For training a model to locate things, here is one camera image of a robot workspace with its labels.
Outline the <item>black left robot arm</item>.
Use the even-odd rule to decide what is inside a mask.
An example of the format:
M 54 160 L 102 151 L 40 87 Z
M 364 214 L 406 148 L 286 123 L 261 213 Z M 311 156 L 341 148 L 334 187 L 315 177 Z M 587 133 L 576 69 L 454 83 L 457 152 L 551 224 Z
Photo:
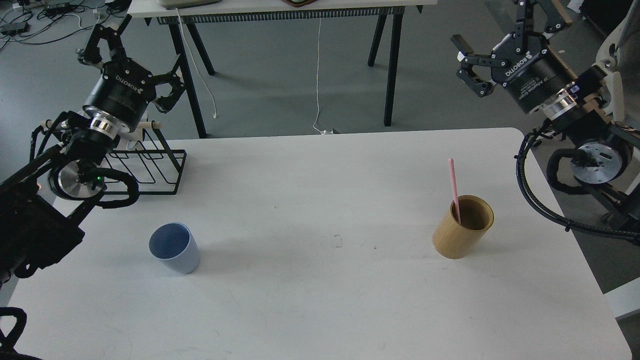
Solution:
M 179 63 L 163 74 L 129 57 L 117 27 L 94 25 L 78 61 L 100 71 L 80 114 L 63 111 L 31 135 L 29 162 L 1 184 L 1 283 L 25 279 L 59 263 L 85 236 L 81 223 L 95 207 L 130 207 L 136 178 L 102 167 L 125 134 L 138 129 L 147 107 L 173 109 L 185 91 Z

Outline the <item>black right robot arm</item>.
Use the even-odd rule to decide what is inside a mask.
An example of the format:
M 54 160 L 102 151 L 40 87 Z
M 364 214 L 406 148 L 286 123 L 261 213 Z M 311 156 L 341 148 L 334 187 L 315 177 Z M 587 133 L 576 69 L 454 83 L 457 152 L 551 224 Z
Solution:
M 629 193 L 611 182 L 626 171 L 639 151 L 639 128 L 626 123 L 623 76 L 639 66 L 639 2 L 599 48 L 594 64 L 576 75 L 550 46 L 554 34 L 572 21 L 557 0 L 516 0 L 514 30 L 487 55 L 478 54 L 462 35 L 457 77 L 478 97 L 505 89 L 526 114 L 543 112 L 541 127 L 525 135 L 516 160 L 516 179 L 526 202 L 565 230 L 639 244 L 639 187 Z M 561 136 L 573 144 L 555 150 L 546 166 L 551 188 L 568 195 L 593 196 L 607 211 L 608 227 L 565 218 L 544 205 L 525 175 L 525 162 L 539 137 Z

